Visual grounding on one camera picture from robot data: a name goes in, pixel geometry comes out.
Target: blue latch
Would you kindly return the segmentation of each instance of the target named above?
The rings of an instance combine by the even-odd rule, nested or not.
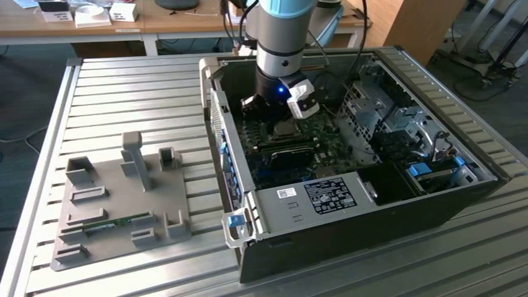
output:
[[[419,176],[431,173],[432,170],[425,163],[417,163],[411,165],[409,172],[412,176]]]
[[[225,141],[221,143],[220,152],[221,153],[228,153],[229,152],[228,143]]]
[[[231,215],[228,217],[228,227],[237,227],[237,226],[244,226],[245,224],[245,219],[244,215]]]
[[[463,164],[465,164],[465,161],[464,161],[464,159],[461,157],[456,156],[455,157],[455,163],[456,163],[456,165],[459,165],[459,167],[461,167]]]

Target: green circuit board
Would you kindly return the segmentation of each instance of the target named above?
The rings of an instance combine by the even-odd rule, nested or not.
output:
[[[287,126],[285,131],[277,131],[283,126]],[[359,167],[339,134],[333,115],[327,111],[320,111],[304,120],[289,119],[272,131],[268,123],[253,121],[239,123],[237,129],[257,189],[347,173]],[[309,164],[273,170],[273,153],[300,150],[313,155]]]

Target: table leg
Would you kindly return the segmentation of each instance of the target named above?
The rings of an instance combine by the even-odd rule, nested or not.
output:
[[[147,56],[157,56],[156,40],[157,34],[143,34],[143,44],[145,46]]]

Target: aluminum table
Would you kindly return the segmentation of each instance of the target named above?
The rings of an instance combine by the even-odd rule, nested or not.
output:
[[[207,55],[69,61],[0,284],[0,296],[520,296],[528,293],[528,161],[424,68],[385,53],[513,180],[441,227],[241,285],[224,244],[221,202],[200,106]],[[60,272],[49,262],[67,159],[120,158],[120,133],[143,153],[183,153],[192,238]]]

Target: motherboard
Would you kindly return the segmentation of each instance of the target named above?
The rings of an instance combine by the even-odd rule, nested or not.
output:
[[[335,114],[323,110],[307,120],[237,124],[257,189],[351,172],[359,164],[343,142]]]

